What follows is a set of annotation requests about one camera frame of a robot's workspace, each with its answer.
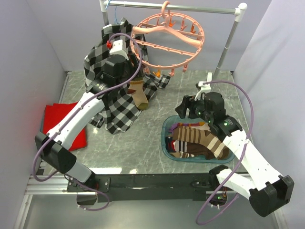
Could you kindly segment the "pink round clip hanger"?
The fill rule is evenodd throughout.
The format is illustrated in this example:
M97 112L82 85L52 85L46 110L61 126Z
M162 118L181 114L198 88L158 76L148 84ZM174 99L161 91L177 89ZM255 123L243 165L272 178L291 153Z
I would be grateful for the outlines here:
M132 38L138 45L148 48L154 54L171 58L173 60L160 61L156 57L152 61L144 61L145 70L153 70L155 77L161 77L162 70L168 70L171 77L176 68L187 70L188 64L200 53L205 42L205 34L202 26L192 17L168 10L170 4L165 1L162 4L161 13L143 19L132 29Z

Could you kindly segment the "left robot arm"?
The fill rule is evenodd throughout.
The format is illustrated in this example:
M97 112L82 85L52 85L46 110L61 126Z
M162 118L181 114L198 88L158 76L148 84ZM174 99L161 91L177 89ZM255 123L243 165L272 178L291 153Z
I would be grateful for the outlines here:
M38 132L35 136L38 158L78 181L85 192L95 187L95 173L77 160L69 149L75 138L119 93L120 89L139 73L142 57L136 54L113 54L103 64L98 77L88 86L80 101L72 110L46 134Z

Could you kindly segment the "beige striped sock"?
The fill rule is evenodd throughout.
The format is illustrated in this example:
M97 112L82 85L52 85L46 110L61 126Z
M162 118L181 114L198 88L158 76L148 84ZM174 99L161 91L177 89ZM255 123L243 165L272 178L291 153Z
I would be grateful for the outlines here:
M132 81L130 81L127 94L130 94L132 96L135 106L139 110L143 111L148 108L149 102L143 91L142 78L135 78Z

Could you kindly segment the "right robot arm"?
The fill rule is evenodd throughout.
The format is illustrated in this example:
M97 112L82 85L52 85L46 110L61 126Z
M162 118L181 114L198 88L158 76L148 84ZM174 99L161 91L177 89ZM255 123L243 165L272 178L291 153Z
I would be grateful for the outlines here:
M180 118L201 118L214 134L239 159L249 178L218 166L210 170L209 185L214 190L227 187L247 198L253 210L261 217L289 203L294 181L282 176L273 168L249 141L246 132L237 120L226 114L224 99L220 93L210 92L196 99L184 96L175 109Z

